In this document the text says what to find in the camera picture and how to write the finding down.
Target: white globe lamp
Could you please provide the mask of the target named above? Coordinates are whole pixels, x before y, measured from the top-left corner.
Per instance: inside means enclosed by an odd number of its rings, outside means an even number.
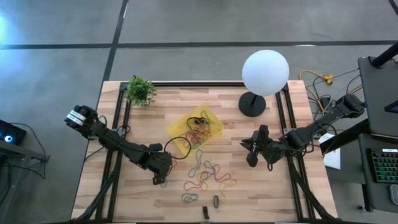
[[[280,53],[274,50],[260,50],[246,59],[242,79],[250,92],[240,97],[239,109],[246,116],[256,117],[266,109],[263,96],[273,95],[286,85],[289,79],[289,65]]]

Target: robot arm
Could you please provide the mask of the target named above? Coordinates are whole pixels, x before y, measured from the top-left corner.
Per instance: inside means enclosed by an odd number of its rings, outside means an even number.
[[[307,127],[297,128],[284,134],[279,138],[279,141],[268,138],[268,128],[262,125],[258,131],[253,133],[251,138],[242,140],[241,145],[250,152],[246,160],[251,167],[255,167],[259,153],[262,154],[268,164],[276,163],[287,152],[293,156],[296,153],[302,153],[311,143],[314,134],[323,131],[341,118],[357,118],[364,113],[365,107],[366,105],[355,95],[347,94],[336,101],[336,105],[331,112]]]
[[[105,148],[120,150],[135,165],[152,171],[155,174],[152,179],[154,185],[165,182],[172,165],[172,158],[170,153],[162,152],[161,144],[145,146],[125,140],[99,121],[97,112],[88,106],[76,105],[65,118],[65,122],[85,138],[97,136],[99,143]]]

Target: small green plant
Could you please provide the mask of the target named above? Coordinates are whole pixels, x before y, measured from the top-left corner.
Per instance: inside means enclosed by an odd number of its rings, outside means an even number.
[[[153,100],[156,89],[151,81],[144,80],[140,77],[133,76],[127,86],[127,98],[131,100],[133,105],[148,106]]]

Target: yellow plastic bag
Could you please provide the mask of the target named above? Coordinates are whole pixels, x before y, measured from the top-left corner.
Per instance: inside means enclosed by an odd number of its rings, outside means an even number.
[[[167,127],[171,138],[187,138],[192,149],[198,149],[224,130],[223,123],[211,112],[206,104],[194,108],[189,114]],[[175,139],[182,154],[187,154],[189,143],[184,139]]]

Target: white paper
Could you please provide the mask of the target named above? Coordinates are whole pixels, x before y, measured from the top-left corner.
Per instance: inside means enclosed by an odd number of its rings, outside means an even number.
[[[319,139],[319,143],[323,143],[326,140],[332,138],[333,136],[334,135],[332,134],[326,133]],[[323,157],[323,163],[327,167],[340,170],[341,169],[340,148],[331,151],[328,154],[325,154],[325,156]]]

